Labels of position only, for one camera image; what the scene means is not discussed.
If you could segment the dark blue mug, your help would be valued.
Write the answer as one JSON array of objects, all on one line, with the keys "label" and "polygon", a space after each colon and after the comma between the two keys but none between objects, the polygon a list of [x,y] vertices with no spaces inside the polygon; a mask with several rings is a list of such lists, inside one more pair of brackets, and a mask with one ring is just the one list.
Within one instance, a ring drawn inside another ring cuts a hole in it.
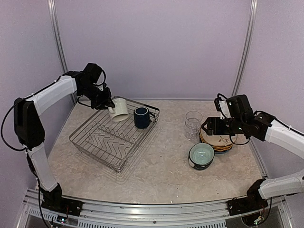
[{"label": "dark blue mug", "polygon": [[133,111],[134,124],[138,129],[147,128],[150,123],[150,111],[147,107],[137,107]]}]

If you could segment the cream bird pattern plate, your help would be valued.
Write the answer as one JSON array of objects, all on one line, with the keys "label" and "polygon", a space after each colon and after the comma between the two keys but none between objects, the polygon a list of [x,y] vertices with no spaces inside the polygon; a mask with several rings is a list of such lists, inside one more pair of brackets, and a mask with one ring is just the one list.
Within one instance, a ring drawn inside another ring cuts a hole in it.
[{"label": "cream bird pattern plate", "polygon": [[227,146],[232,144],[228,135],[207,135],[202,129],[200,129],[199,136],[214,146]]}]

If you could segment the yellow dotted plate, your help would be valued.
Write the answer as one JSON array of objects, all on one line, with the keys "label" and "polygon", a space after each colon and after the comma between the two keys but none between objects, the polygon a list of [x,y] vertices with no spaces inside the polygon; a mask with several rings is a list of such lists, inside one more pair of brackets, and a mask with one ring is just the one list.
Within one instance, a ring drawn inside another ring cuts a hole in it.
[{"label": "yellow dotted plate", "polygon": [[225,153],[233,147],[232,144],[227,145],[227,146],[214,146],[214,145],[211,145],[210,143],[208,143],[206,140],[204,140],[202,138],[200,138],[200,142],[210,145],[213,148],[213,150],[215,151],[215,153]]},{"label": "yellow dotted plate", "polygon": [[229,150],[233,146],[228,136],[221,136],[221,135],[210,136],[204,133],[200,133],[199,136],[200,136],[200,140],[203,143],[209,144],[210,146],[213,147],[215,151],[218,152]]}]

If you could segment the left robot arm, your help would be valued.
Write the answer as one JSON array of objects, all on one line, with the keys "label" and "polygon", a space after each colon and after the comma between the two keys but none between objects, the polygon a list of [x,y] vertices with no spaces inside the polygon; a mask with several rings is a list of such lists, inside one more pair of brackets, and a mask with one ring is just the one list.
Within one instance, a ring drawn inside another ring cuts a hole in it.
[{"label": "left robot arm", "polygon": [[40,117],[55,103],[72,94],[87,97],[91,109],[114,108],[105,80],[105,71],[95,63],[88,63],[82,71],[68,71],[37,92],[17,98],[9,109],[14,114],[14,132],[23,148],[14,148],[7,141],[4,143],[16,152],[25,152],[39,190],[56,211],[62,211],[67,204],[48,163],[44,145],[45,129]]}]

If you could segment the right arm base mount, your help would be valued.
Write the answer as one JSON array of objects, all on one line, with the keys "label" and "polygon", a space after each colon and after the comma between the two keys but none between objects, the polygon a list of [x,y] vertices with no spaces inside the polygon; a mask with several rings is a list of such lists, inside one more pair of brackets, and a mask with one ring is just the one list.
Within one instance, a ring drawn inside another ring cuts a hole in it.
[{"label": "right arm base mount", "polygon": [[249,189],[242,198],[233,198],[227,201],[230,216],[252,212],[268,207],[266,199],[262,199],[257,189]]}]

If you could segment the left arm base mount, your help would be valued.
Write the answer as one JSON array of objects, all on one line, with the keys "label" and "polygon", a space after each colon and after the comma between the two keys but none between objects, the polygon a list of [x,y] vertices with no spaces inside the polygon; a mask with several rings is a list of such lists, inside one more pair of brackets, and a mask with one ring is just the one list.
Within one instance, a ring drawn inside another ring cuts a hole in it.
[{"label": "left arm base mount", "polygon": [[66,215],[80,216],[83,202],[80,200],[64,198],[59,183],[52,191],[46,191],[42,187],[40,187],[39,190],[43,195],[42,208]]}]

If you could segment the blue dotted plate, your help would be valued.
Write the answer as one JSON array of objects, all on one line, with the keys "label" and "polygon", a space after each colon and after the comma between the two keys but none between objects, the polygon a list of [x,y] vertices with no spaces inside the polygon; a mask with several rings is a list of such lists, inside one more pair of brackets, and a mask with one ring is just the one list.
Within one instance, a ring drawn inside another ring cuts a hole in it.
[{"label": "blue dotted plate", "polygon": [[233,146],[228,146],[228,147],[213,147],[215,154],[225,154],[226,152],[228,152],[232,148],[233,148]]}]

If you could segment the navy white bowl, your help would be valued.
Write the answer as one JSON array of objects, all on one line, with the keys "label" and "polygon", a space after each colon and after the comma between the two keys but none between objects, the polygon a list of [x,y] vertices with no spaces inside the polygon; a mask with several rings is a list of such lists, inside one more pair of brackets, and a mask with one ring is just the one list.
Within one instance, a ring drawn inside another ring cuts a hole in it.
[{"label": "navy white bowl", "polygon": [[205,170],[213,162],[214,154],[209,154],[205,152],[189,153],[188,163],[190,167],[196,170]]}]

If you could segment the clear glass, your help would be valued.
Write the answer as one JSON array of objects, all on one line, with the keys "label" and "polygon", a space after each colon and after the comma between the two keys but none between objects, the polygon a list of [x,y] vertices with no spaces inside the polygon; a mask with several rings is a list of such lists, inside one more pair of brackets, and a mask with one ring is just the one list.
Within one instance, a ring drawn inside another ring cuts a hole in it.
[{"label": "clear glass", "polygon": [[195,140],[197,140],[197,138],[199,136],[199,129],[185,127],[184,136],[190,141],[195,141]]},{"label": "clear glass", "polygon": [[188,111],[185,114],[185,126],[191,130],[198,131],[201,126],[202,114],[198,111]]}]

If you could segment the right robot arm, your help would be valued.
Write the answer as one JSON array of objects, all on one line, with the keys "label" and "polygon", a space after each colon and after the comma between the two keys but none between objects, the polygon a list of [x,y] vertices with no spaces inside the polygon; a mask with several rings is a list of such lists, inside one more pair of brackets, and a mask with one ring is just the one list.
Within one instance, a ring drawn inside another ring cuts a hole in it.
[{"label": "right robot arm", "polygon": [[[304,157],[304,134],[264,111],[253,111],[246,95],[227,98],[219,93],[214,99],[219,117],[208,117],[202,124],[207,135],[238,134],[277,145],[296,156]],[[299,171],[274,179],[259,179],[247,192],[243,207],[253,211],[262,200],[304,191],[304,172]]]}]

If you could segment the white ceramic mug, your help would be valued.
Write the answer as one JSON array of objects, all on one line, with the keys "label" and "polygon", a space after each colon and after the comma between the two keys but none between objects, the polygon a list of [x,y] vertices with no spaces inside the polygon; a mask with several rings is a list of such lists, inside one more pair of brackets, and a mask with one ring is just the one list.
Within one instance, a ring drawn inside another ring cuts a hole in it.
[{"label": "white ceramic mug", "polygon": [[114,108],[108,107],[111,120],[113,122],[126,120],[129,117],[126,100],[124,98],[114,98],[112,102]]}]

